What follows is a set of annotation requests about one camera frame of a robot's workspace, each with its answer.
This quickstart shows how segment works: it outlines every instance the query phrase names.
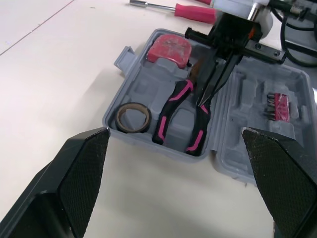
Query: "roll of tape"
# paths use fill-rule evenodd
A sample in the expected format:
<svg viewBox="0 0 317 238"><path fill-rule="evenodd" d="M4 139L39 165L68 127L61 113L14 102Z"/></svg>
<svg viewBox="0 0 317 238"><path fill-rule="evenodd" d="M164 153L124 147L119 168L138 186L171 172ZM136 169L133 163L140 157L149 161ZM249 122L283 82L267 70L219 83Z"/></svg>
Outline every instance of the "roll of tape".
<svg viewBox="0 0 317 238"><path fill-rule="evenodd" d="M122 124L120 119L121 119L122 115L128 109L140 111L141 113L143 113L146 116L145 121L140 128L130 129ZM115 115L115 125L117 126L117 129L119 131L124 132L124 133L144 133L144 132L147 132L149 127L150 127L151 118L152 118L152 115L151 115L150 110L146 106L144 106L143 104L141 104L141 103L125 103L125 104L120 105L117 109L117 112Z"/></svg>

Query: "white table surface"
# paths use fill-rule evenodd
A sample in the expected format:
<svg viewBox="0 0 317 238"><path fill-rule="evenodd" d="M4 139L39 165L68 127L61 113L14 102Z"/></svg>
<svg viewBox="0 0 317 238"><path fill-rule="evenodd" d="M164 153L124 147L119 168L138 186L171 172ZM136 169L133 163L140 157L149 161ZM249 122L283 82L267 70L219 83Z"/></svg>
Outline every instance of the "white table surface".
<svg viewBox="0 0 317 238"><path fill-rule="evenodd" d="M211 28L126 0L70 2L0 0L0 220L66 139L102 126L125 46L140 52L157 28ZM275 23L264 43L279 47L278 34ZM219 174L210 159L189 165L111 137L85 237L271 238L272 226L257 188Z"/></svg>

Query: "pink screwdriver handle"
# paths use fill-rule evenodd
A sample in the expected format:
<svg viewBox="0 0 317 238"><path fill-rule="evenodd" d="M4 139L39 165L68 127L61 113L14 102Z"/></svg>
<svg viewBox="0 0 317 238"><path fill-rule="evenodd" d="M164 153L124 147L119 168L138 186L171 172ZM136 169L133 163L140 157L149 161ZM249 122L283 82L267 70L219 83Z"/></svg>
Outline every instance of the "pink screwdriver handle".
<svg viewBox="0 0 317 238"><path fill-rule="evenodd" d="M214 24L216 21L216 9L200 6L183 6L176 4L175 16L181 16L194 21Z"/></svg>
<svg viewBox="0 0 317 238"><path fill-rule="evenodd" d="M210 3L211 3L211 0L196 0L196 1L205 3L205 4L207 4L207 5L210 5Z"/></svg>

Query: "tool case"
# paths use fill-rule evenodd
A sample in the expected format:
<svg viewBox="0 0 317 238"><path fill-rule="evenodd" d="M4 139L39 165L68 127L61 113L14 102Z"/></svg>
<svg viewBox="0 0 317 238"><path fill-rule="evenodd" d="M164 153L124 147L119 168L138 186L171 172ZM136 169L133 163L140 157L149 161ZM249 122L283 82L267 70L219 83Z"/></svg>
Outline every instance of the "tool case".
<svg viewBox="0 0 317 238"><path fill-rule="evenodd" d="M243 127L254 127L276 132L296 139L306 152L316 158L317 111L310 77L303 71L277 64L267 64L244 57L235 67L228 82L211 101L211 120L200 156L185 153L194 126L196 107L188 97L173 114L163 145L152 142L161 110L174 90L175 83L185 80L190 67L179 69L176 63L159 58L147 61L147 52L162 34L179 33L158 29L148 39L139 56L131 47L125 47L115 61L125 75L120 89L103 117L103 125L111 135L127 143L143 146L173 159L194 163L215 154L214 167L232 178L255 184L249 156L242 139ZM190 41L192 53L189 62L195 64L208 47ZM272 121L265 115L267 94L281 93L289 98L290 122ZM115 124L117 108L125 103L141 103L152 114L150 127L145 133L123 133ZM121 120L130 127L142 125L144 115L133 110Z"/></svg>

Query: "screwdriver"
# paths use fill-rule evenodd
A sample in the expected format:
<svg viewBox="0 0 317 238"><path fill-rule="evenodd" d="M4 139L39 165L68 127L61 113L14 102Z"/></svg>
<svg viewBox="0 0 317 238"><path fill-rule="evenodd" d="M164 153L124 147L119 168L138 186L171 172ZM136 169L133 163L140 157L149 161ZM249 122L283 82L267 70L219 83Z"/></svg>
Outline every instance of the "screwdriver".
<svg viewBox="0 0 317 238"><path fill-rule="evenodd" d="M130 0L130 4L139 7L153 7L174 12L175 16L184 17L194 21L214 24L216 21L216 10L214 8L200 6L183 6L176 4L176 7L156 5L146 1Z"/></svg>
<svg viewBox="0 0 317 238"><path fill-rule="evenodd" d="M199 1L199 2L205 3L207 5L211 4L211 0L195 0L195 1Z"/></svg>

